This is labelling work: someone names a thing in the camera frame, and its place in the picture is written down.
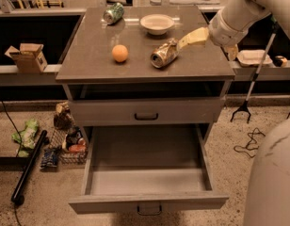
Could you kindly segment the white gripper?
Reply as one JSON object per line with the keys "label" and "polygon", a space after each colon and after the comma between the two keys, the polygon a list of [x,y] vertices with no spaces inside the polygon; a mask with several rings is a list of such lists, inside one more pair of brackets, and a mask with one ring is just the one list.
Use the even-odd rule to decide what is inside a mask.
{"label": "white gripper", "polygon": [[179,51],[188,45],[204,45],[208,38],[217,46],[224,47],[230,61],[234,61],[239,52],[237,44],[247,35],[248,31],[237,31],[230,27],[219,10],[207,27],[200,27],[186,34],[178,41]]}

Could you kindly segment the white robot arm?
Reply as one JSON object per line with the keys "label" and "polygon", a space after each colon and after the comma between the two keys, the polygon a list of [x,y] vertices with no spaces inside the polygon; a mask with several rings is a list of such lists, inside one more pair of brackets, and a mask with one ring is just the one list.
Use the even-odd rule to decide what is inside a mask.
{"label": "white robot arm", "polygon": [[220,9],[207,27],[182,37],[179,50],[191,44],[205,44],[208,39],[216,46],[235,47],[256,22],[272,14],[290,40],[290,0],[230,0]]}

